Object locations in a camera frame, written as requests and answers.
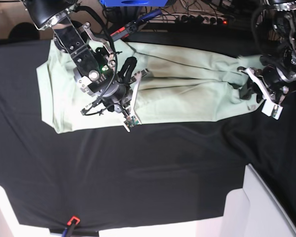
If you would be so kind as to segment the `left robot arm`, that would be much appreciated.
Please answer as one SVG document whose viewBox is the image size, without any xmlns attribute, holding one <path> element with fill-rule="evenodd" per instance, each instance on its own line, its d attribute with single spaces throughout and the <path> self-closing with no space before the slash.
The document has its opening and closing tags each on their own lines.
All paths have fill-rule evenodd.
<svg viewBox="0 0 296 237">
<path fill-rule="evenodd" d="M 277 36 L 274 50 L 266 49 L 258 35 L 263 24 L 260 16 L 269 16 L 270 30 Z M 257 101 L 264 101 L 262 113 L 279 119 L 284 99 L 296 92 L 296 0 L 263 0 L 251 17 L 251 32 L 263 69 L 238 67 L 248 76 L 248 81 L 239 91 L 243 100 L 256 94 Z"/>
</svg>

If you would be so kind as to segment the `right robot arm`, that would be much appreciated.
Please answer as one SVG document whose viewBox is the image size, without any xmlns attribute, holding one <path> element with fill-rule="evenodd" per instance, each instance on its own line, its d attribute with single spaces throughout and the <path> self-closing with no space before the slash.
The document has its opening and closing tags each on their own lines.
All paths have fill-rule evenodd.
<svg viewBox="0 0 296 237">
<path fill-rule="evenodd" d="M 135 72 L 135 57 L 128 57 L 121 69 L 117 68 L 119 53 L 100 16 L 75 0 L 24 0 L 22 4 L 38 30 L 53 30 L 58 49 L 67 53 L 75 64 L 74 80 L 80 90 L 96 97 L 81 110 L 82 115 L 93 115 L 92 109 L 103 104 L 104 108 L 96 113 L 118 113 L 127 131 L 141 124 L 135 103 L 141 79 L 149 71 Z M 81 10 L 88 12 L 102 26 L 106 39 L 96 37 L 88 22 L 80 27 L 74 25 L 70 14 Z"/>
</svg>

